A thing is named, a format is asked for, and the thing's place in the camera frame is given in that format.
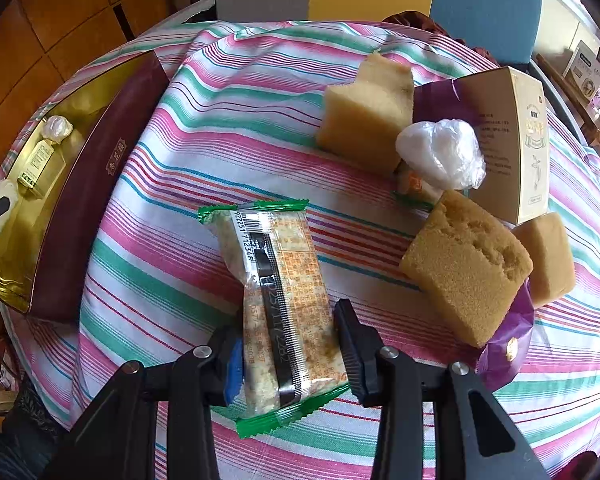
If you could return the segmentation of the white product box on table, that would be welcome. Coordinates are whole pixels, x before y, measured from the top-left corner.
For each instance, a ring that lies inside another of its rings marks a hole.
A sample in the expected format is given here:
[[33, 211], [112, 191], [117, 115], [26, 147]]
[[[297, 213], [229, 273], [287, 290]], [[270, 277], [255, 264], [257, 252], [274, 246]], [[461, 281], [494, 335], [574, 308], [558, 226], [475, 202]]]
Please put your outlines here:
[[597, 54], [582, 40], [572, 52], [564, 77], [585, 102], [590, 102], [600, 88], [600, 62]]

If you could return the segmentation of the orange snack packet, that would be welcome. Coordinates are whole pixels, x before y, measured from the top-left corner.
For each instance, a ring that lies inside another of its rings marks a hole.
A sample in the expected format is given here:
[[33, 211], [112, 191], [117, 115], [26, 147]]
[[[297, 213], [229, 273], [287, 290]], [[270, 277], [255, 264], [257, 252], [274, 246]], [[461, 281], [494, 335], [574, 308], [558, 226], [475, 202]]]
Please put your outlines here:
[[396, 168], [394, 194], [410, 207], [430, 211], [440, 200], [442, 191], [419, 177], [405, 162], [400, 162]]

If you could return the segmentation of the small green medicine box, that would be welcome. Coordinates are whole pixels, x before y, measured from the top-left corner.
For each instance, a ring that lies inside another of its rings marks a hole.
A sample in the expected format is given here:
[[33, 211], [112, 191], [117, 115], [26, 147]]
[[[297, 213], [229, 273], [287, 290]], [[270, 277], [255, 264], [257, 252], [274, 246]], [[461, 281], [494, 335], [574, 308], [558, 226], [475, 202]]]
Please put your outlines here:
[[35, 196], [42, 197], [44, 195], [38, 185], [38, 181], [54, 153], [54, 146], [49, 140], [43, 139], [38, 141], [38, 144], [35, 145], [28, 156], [23, 170], [20, 171], [17, 178], [18, 182], [30, 190]]

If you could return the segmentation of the beige medicine box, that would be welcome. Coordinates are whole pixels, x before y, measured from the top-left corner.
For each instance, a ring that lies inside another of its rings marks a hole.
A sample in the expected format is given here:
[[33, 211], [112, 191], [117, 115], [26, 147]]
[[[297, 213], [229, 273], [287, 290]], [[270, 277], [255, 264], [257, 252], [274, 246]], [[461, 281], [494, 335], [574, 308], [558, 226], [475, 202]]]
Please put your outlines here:
[[501, 67], [454, 81], [476, 113], [474, 129], [486, 177], [469, 197], [513, 226], [545, 214], [550, 194], [550, 139], [542, 84]]

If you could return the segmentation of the wooden side table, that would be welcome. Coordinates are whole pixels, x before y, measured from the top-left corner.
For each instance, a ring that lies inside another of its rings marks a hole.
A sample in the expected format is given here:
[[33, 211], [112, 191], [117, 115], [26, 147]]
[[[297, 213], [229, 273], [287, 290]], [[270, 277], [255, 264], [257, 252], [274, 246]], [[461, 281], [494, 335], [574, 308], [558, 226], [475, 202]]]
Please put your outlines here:
[[581, 143], [592, 146], [600, 155], [600, 122], [593, 119], [576, 88], [540, 54], [532, 58], [530, 67], [543, 74], [556, 116]]

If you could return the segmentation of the white plastic ball in box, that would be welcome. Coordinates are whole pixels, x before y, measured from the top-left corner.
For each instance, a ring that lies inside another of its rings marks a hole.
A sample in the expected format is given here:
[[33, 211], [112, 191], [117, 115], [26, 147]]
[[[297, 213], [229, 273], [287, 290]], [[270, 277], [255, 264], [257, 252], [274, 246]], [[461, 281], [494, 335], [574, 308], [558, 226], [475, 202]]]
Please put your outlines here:
[[72, 132], [73, 124], [65, 116], [53, 115], [44, 120], [42, 138], [53, 144], [61, 144]]

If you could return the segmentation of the white plastic ball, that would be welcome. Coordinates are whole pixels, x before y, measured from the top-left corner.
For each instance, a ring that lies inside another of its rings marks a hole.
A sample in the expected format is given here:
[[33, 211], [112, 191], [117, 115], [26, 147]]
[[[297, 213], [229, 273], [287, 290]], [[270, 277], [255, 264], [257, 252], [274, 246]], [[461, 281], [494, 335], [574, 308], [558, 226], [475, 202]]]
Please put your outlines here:
[[73, 124], [65, 116], [53, 115], [44, 120], [42, 138], [53, 144], [61, 144], [72, 132]]
[[464, 120], [415, 122], [396, 137], [396, 152], [422, 180], [441, 191], [480, 188], [486, 177], [475, 130]]

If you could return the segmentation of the purple snack packet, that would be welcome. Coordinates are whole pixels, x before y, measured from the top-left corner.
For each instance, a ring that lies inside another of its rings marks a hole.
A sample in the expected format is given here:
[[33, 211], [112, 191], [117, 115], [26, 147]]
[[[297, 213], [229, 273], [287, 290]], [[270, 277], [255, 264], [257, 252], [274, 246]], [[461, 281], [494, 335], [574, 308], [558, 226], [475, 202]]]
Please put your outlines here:
[[[468, 94], [462, 96], [453, 79], [422, 84], [415, 89], [414, 119], [437, 122], [440, 119], [463, 119], [473, 127], [479, 123], [476, 104]], [[524, 281], [503, 322], [483, 348], [476, 373], [494, 392], [508, 385], [524, 364], [534, 324], [528, 281]]]

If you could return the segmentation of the dark red cloth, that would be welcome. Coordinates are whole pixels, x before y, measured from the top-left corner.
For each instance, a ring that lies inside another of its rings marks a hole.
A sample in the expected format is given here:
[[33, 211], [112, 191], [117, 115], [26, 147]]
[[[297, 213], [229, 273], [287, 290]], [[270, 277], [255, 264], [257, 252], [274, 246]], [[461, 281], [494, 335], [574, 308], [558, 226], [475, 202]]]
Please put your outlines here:
[[442, 35], [449, 37], [450, 34], [437, 22], [435, 22], [427, 14], [423, 14], [419, 11], [403, 11], [396, 13], [384, 18], [384, 23], [398, 24], [402, 26], [410, 26], [411, 28], [417, 28], [426, 30], [426, 32], [432, 32], [433, 34]]

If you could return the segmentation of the green-edged cracker packet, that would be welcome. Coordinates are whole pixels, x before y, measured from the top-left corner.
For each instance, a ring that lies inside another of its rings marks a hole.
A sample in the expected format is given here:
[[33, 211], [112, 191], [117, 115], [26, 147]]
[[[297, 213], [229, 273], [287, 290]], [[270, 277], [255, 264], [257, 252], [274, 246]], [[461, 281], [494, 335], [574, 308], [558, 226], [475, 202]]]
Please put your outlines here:
[[244, 286], [245, 439], [288, 426], [349, 387], [307, 200], [203, 206], [227, 270]]

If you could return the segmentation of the gold maroon storage box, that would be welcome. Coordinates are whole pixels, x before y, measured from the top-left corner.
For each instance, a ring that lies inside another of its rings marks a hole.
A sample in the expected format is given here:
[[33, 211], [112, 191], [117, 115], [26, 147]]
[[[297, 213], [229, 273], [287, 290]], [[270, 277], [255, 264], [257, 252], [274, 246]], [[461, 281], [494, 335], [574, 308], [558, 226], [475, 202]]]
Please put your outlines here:
[[[118, 177], [169, 78], [148, 51], [108, 68], [65, 96], [42, 118], [7, 175], [19, 202], [0, 234], [0, 300], [32, 318], [79, 317], [88, 260]], [[17, 180], [44, 120], [65, 116], [73, 132], [45, 167], [35, 196]]]

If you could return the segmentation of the small yellow sponge block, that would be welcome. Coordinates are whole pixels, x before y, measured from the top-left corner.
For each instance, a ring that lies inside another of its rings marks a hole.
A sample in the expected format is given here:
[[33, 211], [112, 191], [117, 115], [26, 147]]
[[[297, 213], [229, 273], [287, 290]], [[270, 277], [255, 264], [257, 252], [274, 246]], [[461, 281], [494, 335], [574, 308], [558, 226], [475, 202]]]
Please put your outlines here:
[[513, 234], [533, 262], [528, 289], [535, 309], [573, 290], [576, 271], [566, 229], [557, 212], [541, 214], [516, 226]]

